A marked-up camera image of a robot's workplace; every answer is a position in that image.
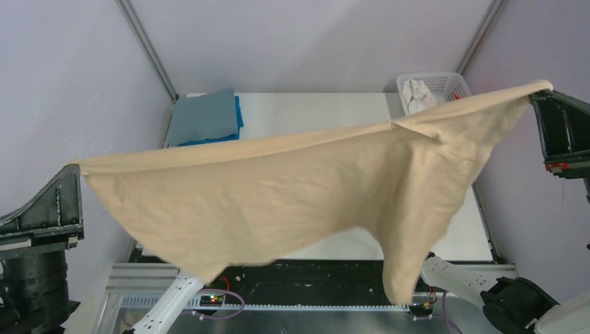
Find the beige t-shirt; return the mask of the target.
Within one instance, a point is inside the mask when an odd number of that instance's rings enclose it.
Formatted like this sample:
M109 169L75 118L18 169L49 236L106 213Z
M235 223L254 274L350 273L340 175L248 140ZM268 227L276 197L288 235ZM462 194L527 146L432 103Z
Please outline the beige t-shirt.
M494 147L549 81L375 125L77 161L106 210L161 259L210 282L351 228L384 256L388 300L407 304Z

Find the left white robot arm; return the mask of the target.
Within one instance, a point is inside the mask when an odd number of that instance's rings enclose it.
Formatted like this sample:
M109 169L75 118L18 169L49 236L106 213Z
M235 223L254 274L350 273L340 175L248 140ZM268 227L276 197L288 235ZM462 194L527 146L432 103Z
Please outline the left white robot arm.
M22 207L1 217L1 332L65 333L65 252L84 239L80 168L63 167Z

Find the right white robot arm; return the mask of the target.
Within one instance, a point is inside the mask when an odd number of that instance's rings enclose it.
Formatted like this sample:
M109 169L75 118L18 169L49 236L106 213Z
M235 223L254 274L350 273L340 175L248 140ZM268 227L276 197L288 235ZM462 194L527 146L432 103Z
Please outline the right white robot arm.
M551 90L530 95L545 169L589 186L589 103ZM439 287L480 308L501 333L588 333L589 294L560 304L532 281L477 274L430 254L404 271L416 291Z

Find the white plastic laundry basket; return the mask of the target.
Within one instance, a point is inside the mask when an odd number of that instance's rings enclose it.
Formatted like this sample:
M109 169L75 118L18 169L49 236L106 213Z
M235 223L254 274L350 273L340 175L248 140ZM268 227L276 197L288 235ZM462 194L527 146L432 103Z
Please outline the white plastic laundry basket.
M453 102L455 99L452 96L452 92L457 92L462 98L466 98L472 95L471 90L462 75L455 72L426 72L426 73L412 73L402 74L396 79L397 89L399 92L400 100L403 82L408 79L423 80L430 91L437 97L438 105ZM404 114L407 114L407 109L401 101Z

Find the white crumpled t-shirt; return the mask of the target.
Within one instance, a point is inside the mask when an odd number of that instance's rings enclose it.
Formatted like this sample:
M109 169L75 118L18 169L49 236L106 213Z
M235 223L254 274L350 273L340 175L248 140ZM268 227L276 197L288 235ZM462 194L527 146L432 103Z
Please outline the white crumpled t-shirt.
M423 80L405 80L400 94L401 101L406 107L408 115L413 115L438 105L437 97L430 91Z

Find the left controller board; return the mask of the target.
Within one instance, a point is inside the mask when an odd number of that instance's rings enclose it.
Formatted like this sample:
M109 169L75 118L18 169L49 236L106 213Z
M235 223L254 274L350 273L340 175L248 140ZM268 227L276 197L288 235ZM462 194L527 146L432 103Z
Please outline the left controller board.
M202 308L220 308L225 303L225 295L208 294L200 297L199 306Z

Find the controller board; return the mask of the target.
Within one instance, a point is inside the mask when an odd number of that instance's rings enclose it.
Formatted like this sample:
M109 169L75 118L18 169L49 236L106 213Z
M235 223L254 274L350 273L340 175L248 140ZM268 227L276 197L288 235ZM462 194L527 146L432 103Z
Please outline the controller board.
M202 308L220 308L225 303L225 295L208 294L200 297L199 306Z
M412 304L408 306L408 314L416 319L429 319L432 317L434 306L430 302Z

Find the folded grey t-shirt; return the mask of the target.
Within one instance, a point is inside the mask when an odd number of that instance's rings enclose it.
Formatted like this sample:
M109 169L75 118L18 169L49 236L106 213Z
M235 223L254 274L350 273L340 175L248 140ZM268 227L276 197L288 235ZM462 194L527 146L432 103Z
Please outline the folded grey t-shirt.
M244 126L233 88L176 101L168 130L168 146L197 145L238 139Z

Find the folded blue t-shirt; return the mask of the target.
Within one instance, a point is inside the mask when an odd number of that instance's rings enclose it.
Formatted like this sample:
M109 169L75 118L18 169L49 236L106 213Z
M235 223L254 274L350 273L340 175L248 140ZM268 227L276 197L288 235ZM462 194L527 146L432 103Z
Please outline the folded blue t-shirt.
M228 116L227 111L224 111L223 115L219 116L214 116L211 112L209 112L208 116L202 116L200 118L202 128L200 133L190 135L189 139L185 139L177 146L204 145L238 140L240 131L244 127L238 95L234 96L234 107L231 110L235 112L234 116Z

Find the right controller board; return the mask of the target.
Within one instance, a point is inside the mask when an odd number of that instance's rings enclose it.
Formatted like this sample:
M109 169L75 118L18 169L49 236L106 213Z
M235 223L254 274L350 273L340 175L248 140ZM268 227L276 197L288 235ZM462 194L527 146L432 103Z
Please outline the right controller board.
M408 314L416 319L429 319L432 317L434 306L430 302L412 304L408 306Z

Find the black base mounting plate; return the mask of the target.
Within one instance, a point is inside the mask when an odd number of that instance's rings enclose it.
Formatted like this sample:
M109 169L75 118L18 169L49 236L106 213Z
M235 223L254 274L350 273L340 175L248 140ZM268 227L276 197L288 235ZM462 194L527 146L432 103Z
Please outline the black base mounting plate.
M247 305L390 306L381 260L276 260L228 267L207 287L228 288Z

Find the aluminium frame rail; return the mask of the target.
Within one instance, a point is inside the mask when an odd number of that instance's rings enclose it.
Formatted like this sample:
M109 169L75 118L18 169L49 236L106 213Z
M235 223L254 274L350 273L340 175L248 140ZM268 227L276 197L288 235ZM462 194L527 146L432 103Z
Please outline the aluminium frame rail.
M212 286L240 295L246 306L230 319L199 319L203 297L189 301L168 333L448 333L444 319L462 333L500 333L483 312L450 292L441 304L436 288L433 319L413 320L387 301L382 261L278 260L263 267L229 267ZM169 264L116 264L95 333L122 333L147 314L173 283Z

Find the right corner aluminium post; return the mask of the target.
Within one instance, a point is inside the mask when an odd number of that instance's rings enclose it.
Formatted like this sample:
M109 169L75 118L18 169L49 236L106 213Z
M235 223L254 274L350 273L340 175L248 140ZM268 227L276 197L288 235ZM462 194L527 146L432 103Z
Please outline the right corner aluminium post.
M493 30L498 19L501 17L504 9L506 8L509 1L507 0L492 0L484 13L479 26L468 44L467 49L463 53L459 65L456 68L456 72L464 75L471 63L475 59L477 53L484 45L489 33Z

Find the corner aluminium post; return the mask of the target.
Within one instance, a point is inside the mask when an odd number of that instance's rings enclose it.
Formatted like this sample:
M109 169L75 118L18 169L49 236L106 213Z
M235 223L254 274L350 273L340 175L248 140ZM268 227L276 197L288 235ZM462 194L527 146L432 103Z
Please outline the corner aluminium post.
M150 37L145 30L140 17L138 16L135 7L130 0L116 0L115 1L127 21L131 32L136 37L140 48L143 50L148 62L152 66L156 76L158 77L161 85L163 86L166 94L170 98L171 102L174 103L178 99L177 91L175 90L170 77L168 76L163 63L157 51L152 44Z
M507 0L492 0L484 13L479 26L468 44L467 49L463 53L459 65L456 68L456 72L464 75L471 63L475 59L477 53L484 45L489 33L493 30L498 19L501 17L504 9L506 8L509 1Z

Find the left corner aluminium post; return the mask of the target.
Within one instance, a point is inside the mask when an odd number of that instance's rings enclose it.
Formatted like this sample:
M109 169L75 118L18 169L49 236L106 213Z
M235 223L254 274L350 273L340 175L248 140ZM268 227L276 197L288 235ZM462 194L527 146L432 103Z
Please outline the left corner aluminium post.
M145 30L140 17L138 16L135 7L130 0L116 0L115 1L127 21L131 32L136 37L140 48L143 50L148 62L152 66L156 76L158 77L161 85L163 86L166 94L170 98L171 102L174 103L178 99L177 91L175 90L170 77L168 76L163 63L157 51L152 44L150 37Z

